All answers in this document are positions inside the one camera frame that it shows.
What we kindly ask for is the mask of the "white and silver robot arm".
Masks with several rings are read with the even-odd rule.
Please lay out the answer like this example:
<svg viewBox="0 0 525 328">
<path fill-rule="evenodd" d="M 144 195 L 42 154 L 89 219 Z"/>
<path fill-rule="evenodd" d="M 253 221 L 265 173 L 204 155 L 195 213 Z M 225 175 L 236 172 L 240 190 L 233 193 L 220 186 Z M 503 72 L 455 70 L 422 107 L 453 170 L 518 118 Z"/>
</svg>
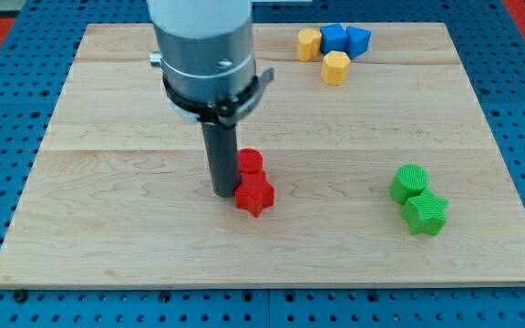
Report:
<svg viewBox="0 0 525 328">
<path fill-rule="evenodd" d="M 256 85 L 250 0 L 148 0 L 172 107 L 190 121 L 214 121 Z"/>
</svg>

